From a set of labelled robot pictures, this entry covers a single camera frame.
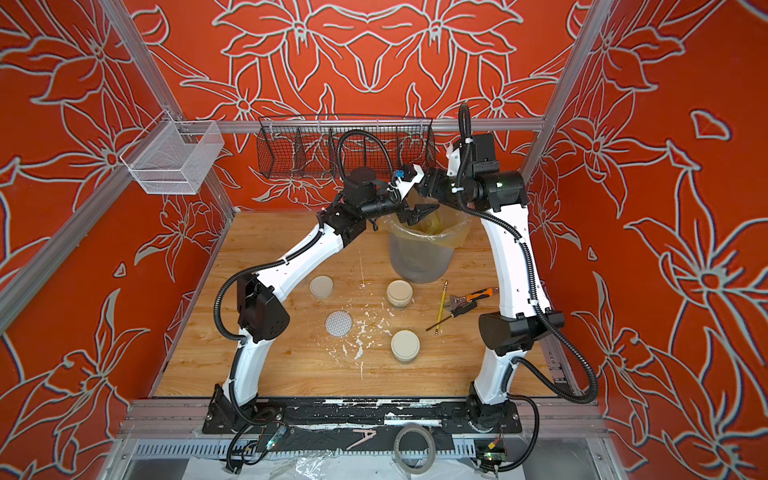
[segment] round mesh pad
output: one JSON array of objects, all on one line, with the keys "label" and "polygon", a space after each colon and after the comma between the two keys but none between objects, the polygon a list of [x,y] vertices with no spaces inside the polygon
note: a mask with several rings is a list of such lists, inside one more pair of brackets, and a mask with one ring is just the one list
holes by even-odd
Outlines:
[{"label": "round mesh pad", "polygon": [[326,330],[333,336],[345,336],[352,328],[352,317],[343,310],[328,315]]}]

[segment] black wire basket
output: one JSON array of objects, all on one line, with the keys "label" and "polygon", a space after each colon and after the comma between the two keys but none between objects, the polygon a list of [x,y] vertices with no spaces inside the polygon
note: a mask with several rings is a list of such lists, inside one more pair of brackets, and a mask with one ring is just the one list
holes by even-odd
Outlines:
[{"label": "black wire basket", "polygon": [[370,167],[377,177],[389,180],[392,174],[386,157],[370,138],[349,136],[341,158],[337,158],[339,138],[351,130],[363,130],[380,139],[394,169],[403,164],[418,164],[425,169],[436,165],[431,118],[361,114],[334,115],[316,122],[276,116],[261,117],[259,123],[259,173],[267,178],[339,177],[343,165],[345,174],[357,167]]}]

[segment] wood grain surface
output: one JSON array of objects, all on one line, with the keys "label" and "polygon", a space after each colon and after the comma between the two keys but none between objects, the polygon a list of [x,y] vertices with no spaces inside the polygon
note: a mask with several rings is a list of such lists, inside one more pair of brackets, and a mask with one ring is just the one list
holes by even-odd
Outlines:
[{"label": "wood grain surface", "polygon": [[[224,339],[213,322],[212,305],[221,284],[248,266],[274,261],[304,238],[316,223],[314,214],[238,213],[216,258],[203,291],[171,361],[157,396],[210,396],[215,383],[230,371],[235,343]],[[285,307],[290,325],[272,345],[259,383],[260,396],[463,396],[477,376],[485,346],[478,315],[498,310],[498,297],[479,302],[470,313],[426,332],[438,315],[444,280],[448,293],[465,295],[497,286],[493,256],[479,221],[464,247],[456,249],[448,271],[438,281],[413,284],[413,301],[395,310],[386,287],[398,278],[389,263],[389,234],[369,227],[353,243],[321,264],[289,295]],[[333,279],[330,298],[315,299],[309,283],[317,275]],[[237,331],[235,288],[224,297],[224,324]],[[342,338],[328,334],[326,317],[345,310],[352,330]],[[398,363],[389,348],[391,335],[410,329],[421,351],[410,364]],[[537,345],[527,356],[547,372]],[[513,393],[550,396],[530,372],[519,369]]]}]

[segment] round container lid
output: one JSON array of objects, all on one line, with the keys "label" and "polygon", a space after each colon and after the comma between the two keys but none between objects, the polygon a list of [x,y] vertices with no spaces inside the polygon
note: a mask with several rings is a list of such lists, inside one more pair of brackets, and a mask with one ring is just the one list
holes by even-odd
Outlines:
[{"label": "round container lid", "polygon": [[413,296],[413,287],[405,280],[395,280],[386,287],[389,298],[397,301],[410,300]]},{"label": "round container lid", "polygon": [[316,276],[310,282],[310,292],[319,298],[326,298],[333,290],[333,280],[331,277],[320,275]]},{"label": "round container lid", "polygon": [[352,317],[344,310],[332,312],[326,318],[326,330],[333,336],[345,336],[352,329]]},{"label": "round container lid", "polygon": [[392,353],[403,362],[409,362],[419,354],[421,343],[410,330],[400,330],[392,337]]}]

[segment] red floral wallpaper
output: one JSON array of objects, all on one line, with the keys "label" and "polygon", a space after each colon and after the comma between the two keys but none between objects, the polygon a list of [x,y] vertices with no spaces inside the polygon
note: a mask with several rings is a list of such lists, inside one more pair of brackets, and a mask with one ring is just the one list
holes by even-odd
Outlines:
[{"label": "red floral wallpaper", "polygon": [[0,83],[2,289],[160,108],[92,0],[3,2]]},{"label": "red floral wallpaper", "polygon": [[95,478],[145,398],[226,220],[136,183],[2,335],[0,478]]},{"label": "red floral wallpaper", "polygon": [[631,478],[768,472],[767,42],[765,2],[616,2],[531,178]]},{"label": "red floral wallpaper", "polygon": [[[462,101],[477,118],[542,116],[589,7],[586,0],[125,4],[188,118],[245,121],[455,117]],[[533,136],[496,134],[506,167],[520,165]],[[340,188],[335,180],[267,180],[255,143],[253,135],[230,136],[216,166],[240,208],[311,208]]]},{"label": "red floral wallpaper", "polygon": [[[0,3],[0,289],[159,113],[92,0]],[[225,219],[132,184],[0,343],[0,478],[95,478],[149,393]]]}]

